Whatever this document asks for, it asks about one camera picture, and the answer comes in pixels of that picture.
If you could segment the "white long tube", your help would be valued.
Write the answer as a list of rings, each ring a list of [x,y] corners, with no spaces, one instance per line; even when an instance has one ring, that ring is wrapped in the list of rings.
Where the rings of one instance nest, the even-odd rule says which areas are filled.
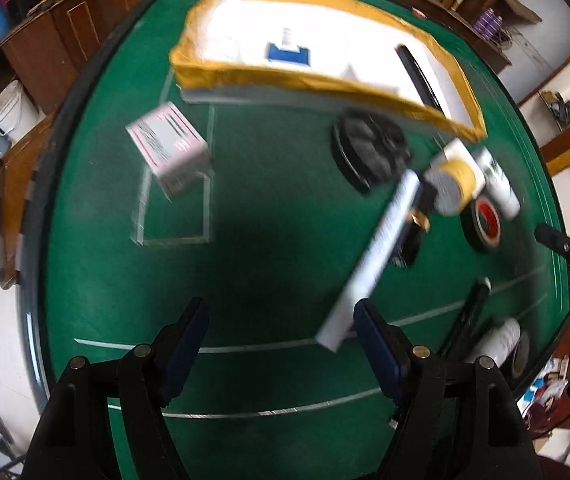
[[[350,333],[355,305],[361,299],[369,298],[374,291],[399,242],[403,226],[407,222],[405,218],[420,186],[416,172],[405,170],[355,270],[315,335],[315,341],[323,348],[337,352]]]

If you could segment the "blue white medicine box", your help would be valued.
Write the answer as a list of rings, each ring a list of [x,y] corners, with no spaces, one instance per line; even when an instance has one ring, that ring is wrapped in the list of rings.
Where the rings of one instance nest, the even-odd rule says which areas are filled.
[[[268,44],[265,58],[273,62],[293,63],[303,66],[310,65],[310,51],[308,48],[303,47],[290,49],[286,46],[278,47],[276,44]]]

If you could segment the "gold-lined white tray box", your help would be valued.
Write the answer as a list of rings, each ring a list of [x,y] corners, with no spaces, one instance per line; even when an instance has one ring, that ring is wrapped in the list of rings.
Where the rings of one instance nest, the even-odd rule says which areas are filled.
[[[308,48],[310,65],[268,61],[268,44]],[[442,112],[423,104],[399,44],[416,58]],[[358,0],[199,0],[169,61],[185,92],[311,92],[427,122],[471,143],[488,135],[456,58],[425,30]]]

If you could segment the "white bottle green label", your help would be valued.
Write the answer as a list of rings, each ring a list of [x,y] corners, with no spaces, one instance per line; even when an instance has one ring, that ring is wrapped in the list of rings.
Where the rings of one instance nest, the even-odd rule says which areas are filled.
[[[500,209],[505,220],[514,220],[520,213],[520,201],[506,173],[487,148],[479,148],[472,156],[486,179],[486,194]]]

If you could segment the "wooden cabinet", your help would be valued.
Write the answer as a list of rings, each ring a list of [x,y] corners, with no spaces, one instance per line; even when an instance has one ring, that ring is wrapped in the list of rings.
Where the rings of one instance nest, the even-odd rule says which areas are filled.
[[[17,26],[1,49],[44,114],[64,101],[84,65],[142,0],[58,0]]]

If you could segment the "wooden chair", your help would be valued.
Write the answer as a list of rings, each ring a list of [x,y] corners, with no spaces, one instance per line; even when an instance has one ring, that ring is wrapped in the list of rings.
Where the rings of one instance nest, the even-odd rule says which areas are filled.
[[[0,158],[0,287],[9,289],[18,279],[23,220],[41,152],[48,145],[54,114],[38,122]]]

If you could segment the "black electrical tape roll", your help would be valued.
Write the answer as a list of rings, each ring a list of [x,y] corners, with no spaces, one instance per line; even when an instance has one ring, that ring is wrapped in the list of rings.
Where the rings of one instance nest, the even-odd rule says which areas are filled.
[[[501,244],[502,225],[498,211],[488,197],[479,195],[460,214],[468,244],[476,252],[493,252]]]

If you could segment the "black gold lipstick case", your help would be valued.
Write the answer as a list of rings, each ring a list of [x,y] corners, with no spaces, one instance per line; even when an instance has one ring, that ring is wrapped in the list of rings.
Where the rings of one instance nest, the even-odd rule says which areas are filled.
[[[429,216],[434,210],[437,190],[434,185],[421,182],[419,192],[407,213],[397,247],[389,262],[397,268],[408,268],[416,261],[423,237],[430,230]]]

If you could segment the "yellow masking tape roll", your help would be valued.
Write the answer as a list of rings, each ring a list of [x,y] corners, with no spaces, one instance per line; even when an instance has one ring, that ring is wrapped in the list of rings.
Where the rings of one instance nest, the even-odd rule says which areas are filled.
[[[434,209],[444,216],[459,214],[486,185],[480,168],[460,158],[447,159],[428,169],[424,180],[436,189]]]

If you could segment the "pink white medicine box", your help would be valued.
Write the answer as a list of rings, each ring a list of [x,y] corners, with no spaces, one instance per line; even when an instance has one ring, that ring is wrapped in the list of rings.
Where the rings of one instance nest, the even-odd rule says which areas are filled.
[[[172,102],[130,122],[126,131],[168,198],[208,176],[208,143]]]

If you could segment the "black plastic fan-shaped part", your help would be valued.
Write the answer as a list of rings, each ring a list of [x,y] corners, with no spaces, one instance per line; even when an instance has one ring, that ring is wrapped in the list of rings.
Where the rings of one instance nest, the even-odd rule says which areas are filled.
[[[331,144],[339,171],[361,194],[398,179],[411,159],[400,126],[369,110],[339,116],[332,125]]]

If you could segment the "white plastic bucket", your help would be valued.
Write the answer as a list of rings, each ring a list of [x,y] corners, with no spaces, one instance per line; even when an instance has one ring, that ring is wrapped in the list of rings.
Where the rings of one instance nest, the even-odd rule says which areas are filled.
[[[0,130],[13,141],[20,140],[40,122],[37,107],[18,80],[11,81],[0,93]]]

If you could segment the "white square charger block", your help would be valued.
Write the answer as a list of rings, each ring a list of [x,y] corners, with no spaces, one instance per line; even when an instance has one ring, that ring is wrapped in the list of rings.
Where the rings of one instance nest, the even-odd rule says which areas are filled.
[[[472,157],[465,144],[460,139],[454,139],[442,148],[440,153],[430,162],[431,167],[437,167],[450,160],[461,160],[474,171],[481,171],[476,159]]]

